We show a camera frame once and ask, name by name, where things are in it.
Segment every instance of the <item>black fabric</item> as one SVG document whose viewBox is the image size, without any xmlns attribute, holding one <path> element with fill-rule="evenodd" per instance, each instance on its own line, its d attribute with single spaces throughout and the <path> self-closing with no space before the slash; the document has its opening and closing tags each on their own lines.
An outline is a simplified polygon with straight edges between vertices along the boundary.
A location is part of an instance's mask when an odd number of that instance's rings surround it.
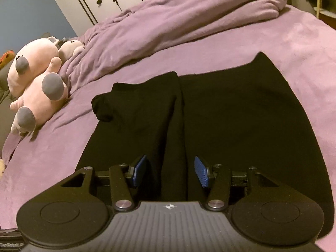
<svg viewBox="0 0 336 252">
<path fill-rule="evenodd" d="M 256 166 L 322 207 L 319 237 L 332 229 L 331 187 L 315 135 L 288 83 L 263 53 L 233 69 L 117 83 L 92 105 L 100 122 L 77 169 L 108 170 L 146 154 L 151 169 L 137 199 L 203 202 L 196 155 L 236 171 Z"/>
</svg>

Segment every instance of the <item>purple duvet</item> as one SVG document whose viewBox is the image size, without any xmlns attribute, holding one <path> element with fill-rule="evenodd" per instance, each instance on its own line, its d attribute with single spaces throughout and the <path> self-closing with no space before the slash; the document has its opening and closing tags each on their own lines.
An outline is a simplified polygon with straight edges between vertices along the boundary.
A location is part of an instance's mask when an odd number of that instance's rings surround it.
<svg viewBox="0 0 336 252">
<path fill-rule="evenodd" d="M 0 181 L 1 228 L 16 227 L 23 203 L 74 172 L 98 120 L 92 98 L 113 83 L 169 71 L 204 73 L 264 52 L 304 107 L 336 194 L 336 31 L 286 0 L 147 0 L 90 28 L 85 50 L 60 70 L 71 100 L 39 131 L 9 135 Z M 336 247 L 336 230 L 318 241 Z"/>
</svg>

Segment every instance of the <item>fleece bedding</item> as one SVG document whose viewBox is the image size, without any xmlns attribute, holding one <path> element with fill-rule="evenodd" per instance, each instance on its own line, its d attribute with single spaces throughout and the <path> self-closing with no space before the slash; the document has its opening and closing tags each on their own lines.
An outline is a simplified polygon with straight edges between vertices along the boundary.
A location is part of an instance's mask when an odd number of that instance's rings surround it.
<svg viewBox="0 0 336 252">
<path fill-rule="evenodd" d="M 23 203 L 75 171 L 98 119 L 91 100 L 116 82 L 175 71 L 206 73 L 265 53 L 305 109 L 336 192 L 336 31 L 286 0 L 146 0 L 79 37 L 84 52 L 60 70 L 71 100 L 40 130 L 10 134 L 2 151 L 0 226 Z M 318 241 L 336 247 L 336 230 Z"/>
</svg>

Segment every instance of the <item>pillow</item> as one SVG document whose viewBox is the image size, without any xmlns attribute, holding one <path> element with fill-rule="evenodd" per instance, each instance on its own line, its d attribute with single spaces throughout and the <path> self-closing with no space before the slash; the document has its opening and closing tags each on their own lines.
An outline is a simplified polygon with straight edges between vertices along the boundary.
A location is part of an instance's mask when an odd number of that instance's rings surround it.
<svg viewBox="0 0 336 252">
<path fill-rule="evenodd" d="M 15 113 L 9 109 L 9 105 L 15 100 L 8 88 L 7 76 L 12 61 L 0 70 L 0 157 L 2 147 L 6 141 L 12 126 Z"/>
</svg>

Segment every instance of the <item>blue wall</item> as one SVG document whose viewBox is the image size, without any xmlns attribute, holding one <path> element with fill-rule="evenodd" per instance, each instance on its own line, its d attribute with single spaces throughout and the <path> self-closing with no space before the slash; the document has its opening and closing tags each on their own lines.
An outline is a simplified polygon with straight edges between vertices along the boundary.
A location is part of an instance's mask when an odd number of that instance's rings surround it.
<svg viewBox="0 0 336 252">
<path fill-rule="evenodd" d="M 0 57 L 46 32 L 58 39 L 76 37 L 55 0 L 0 0 Z"/>
</svg>

